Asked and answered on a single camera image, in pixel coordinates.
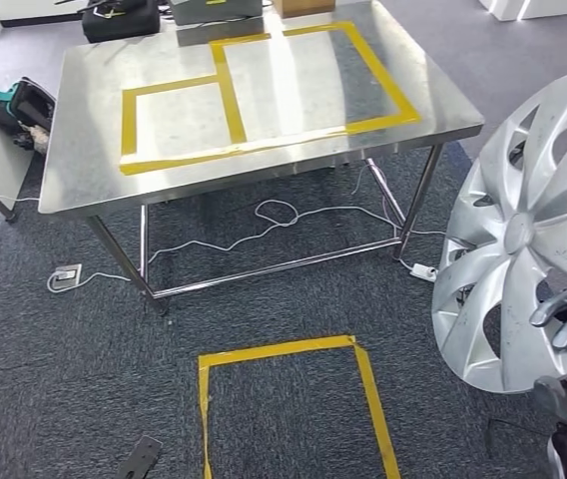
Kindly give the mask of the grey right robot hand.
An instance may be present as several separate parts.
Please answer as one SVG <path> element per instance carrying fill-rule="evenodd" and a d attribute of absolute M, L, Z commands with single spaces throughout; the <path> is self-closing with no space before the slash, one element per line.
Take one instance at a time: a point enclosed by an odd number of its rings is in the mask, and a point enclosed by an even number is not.
<path fill-rule="evenodd" d="M 537 328 L 552 320 L 561 325 L 552 336 L 551 346 L 558 352 L 567 350 L 567 290 L 561 291 L 540 304 L 530 318 Z M 550 376 L 542 376 L 534 381 L 534 396 L 542 406 L 567 423 L 567 391 L 561 381 Z"/>

